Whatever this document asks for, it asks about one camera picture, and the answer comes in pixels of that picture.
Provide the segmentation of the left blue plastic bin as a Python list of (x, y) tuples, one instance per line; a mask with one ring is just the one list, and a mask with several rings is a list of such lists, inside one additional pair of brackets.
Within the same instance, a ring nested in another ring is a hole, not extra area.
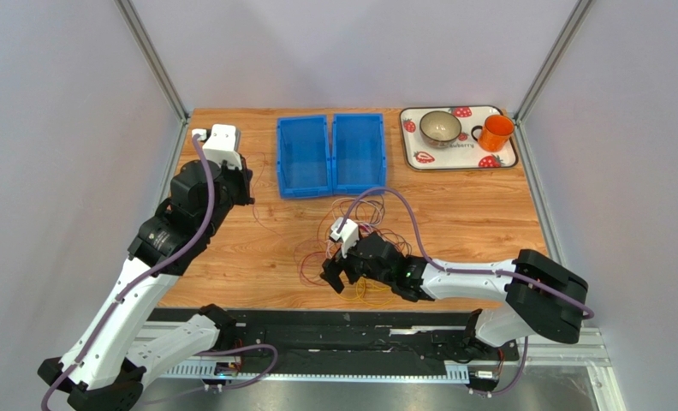
[(277, 119), (277, 183), (287, 200), (333, 194), (327, 116)]

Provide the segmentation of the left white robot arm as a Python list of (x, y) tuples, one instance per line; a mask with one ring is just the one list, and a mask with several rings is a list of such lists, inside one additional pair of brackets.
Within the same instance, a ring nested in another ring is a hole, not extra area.
[(253, 173), (237, 152), (210, 152), (181, 167), (170, 195), (139, 228), (97, 317), (63, 356), (46, 359), (48, 384), (40, 407), (56, 391), (74, 410), (130, 410), (170, 368), (212, 348), (229, 348), (236, 321), (210, 304), (150, 342), (135, 338), (157, 303), (203, 253), (234, 206), (248, 206)]

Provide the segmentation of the beige ceramic bowl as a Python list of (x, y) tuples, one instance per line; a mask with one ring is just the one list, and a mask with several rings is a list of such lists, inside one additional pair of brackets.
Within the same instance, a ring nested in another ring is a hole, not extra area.
[(419, 121), (422, 140), (433, 148), (447, 148), (462, 134), (459, 120), (450, 112), (434, 110), (425, 113)]

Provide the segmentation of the right blue plastic bin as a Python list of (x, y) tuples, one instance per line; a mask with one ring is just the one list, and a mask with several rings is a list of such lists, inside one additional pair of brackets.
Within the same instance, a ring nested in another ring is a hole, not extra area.
[(387, 182), (384, 116), (337, 113), (332, 121), (332, 188), (336, 195), (358, 195)]

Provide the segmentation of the blue plastic bin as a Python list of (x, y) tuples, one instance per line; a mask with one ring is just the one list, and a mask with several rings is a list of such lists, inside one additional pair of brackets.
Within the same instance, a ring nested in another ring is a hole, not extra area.
[(277, 183), (287, 200), (333, 194), (327, 116), (277, 119)]
[(358, 195), (387, 182), (384, 116), (337, 113), (332, 121), (332, 188), (336, 195)]

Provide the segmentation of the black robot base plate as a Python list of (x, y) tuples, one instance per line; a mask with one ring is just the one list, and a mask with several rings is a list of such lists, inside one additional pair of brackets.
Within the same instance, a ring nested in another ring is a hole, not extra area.
[(230, 309), (233, 343), (267, 343), (242, 356), (242, 371), (439, 372), (468, 364), (461, 348), (469, 313)]

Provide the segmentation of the orange mug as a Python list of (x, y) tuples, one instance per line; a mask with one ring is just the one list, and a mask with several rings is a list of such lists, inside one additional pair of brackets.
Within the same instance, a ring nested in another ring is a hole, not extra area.
[(487, 152), (499, 152), (514, 132), (513, 121), (504, 115), (488, 116), (482, 125), (474, 126), (471, 136)]

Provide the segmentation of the left aluminium frame post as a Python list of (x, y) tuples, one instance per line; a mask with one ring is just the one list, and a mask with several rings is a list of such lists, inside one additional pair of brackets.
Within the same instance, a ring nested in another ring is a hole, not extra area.
[(146, 63), (166, 97), (169, 106), (174, 111), (176, 118), (180, 123), (187, 124), (189, 112), (183, 103), (174, 82), (170, 78), (168, 70), (160, 58), (144, 22), (140, 18), (140, 14), (134, 5), (134, 2), (130, 0), (115, 0), (114, 3), (119, 9), (129, 31), (132, 33), (135, 43), (145, 58)]

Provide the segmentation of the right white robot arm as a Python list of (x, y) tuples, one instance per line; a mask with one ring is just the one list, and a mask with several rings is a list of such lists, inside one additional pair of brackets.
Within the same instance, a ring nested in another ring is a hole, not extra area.
[(494, 263), (450, 263), (401, 253), (371, 234), (341, 246), (324, 261), (319, 276), (337, 293), (345, 283), (367, 279), (411, 302), (496, 301), (497, 308), (472, 313), (466, 326), (470, 343), (493, 348), (531, 335), (575, 344), (587, 312), (587, 281), (531, 249)]

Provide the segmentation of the strawberry print tray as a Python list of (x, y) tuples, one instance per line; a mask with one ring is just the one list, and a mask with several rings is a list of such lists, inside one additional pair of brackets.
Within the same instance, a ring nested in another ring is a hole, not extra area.
[[(444, 147), (434, 146), (421, 133), (421, 118), (434, 111), (451, 115), (461, 126), (461, 134)], [(492, 105), (411, 107), (401, 110), (401, 142), (407, 165), (417, 171), (515, 167), (519, 156), (512, 140), (498, 152), (487, 152), (477, 142), (487, 117), (503, 113), (503, 110)]]

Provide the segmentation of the aluminium frame post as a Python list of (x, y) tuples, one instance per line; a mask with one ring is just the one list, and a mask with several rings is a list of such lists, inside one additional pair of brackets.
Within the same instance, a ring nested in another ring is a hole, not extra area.
[(518, 124), (524, 122), (531, 114), (534, 105), (537, 103), (556, 67), (563, 59), (565, 52), (573, 42), (576, 33), (584, 24), (595, 3), (595, 0), (578, 0), (575, 2), (572, 11), (562, 26), (562, 30), (558, 33), (555, 42), (522, 99), (519, 109), (514, 114), (514, 119)]
[(146, 63), (166, 97), (169, 106), (174, 111), (176, 118), (180, 123), (187, 124), (189, 112), (183, 103), (174, 82), (170, 78), (168, 70), (160, 58), (144, 22), (140, 18), (140, 14), (134, 5), (134, 2), (130, 0), (115, 0), (114, 3), (119, 9), (129, 31), (132, 33), (135, 43), (145, 58)]

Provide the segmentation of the right aluminium frame post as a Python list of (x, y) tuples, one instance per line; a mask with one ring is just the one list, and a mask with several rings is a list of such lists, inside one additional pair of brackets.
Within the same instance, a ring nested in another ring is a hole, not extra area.
[(555, 42), (522, 99), (519, 109), (514, 114), (514, 119), (518, 124), (524, 122), (531, 114), (534, 105), (537, 103), (556, 67), (563, 59), (565, 52), (573, 42), (576, 33), (584, 24), (595, 3), (595, 0), (578, 0), (575, 2), (572, 11), (562, 26), (562, 30), (558, 33)]

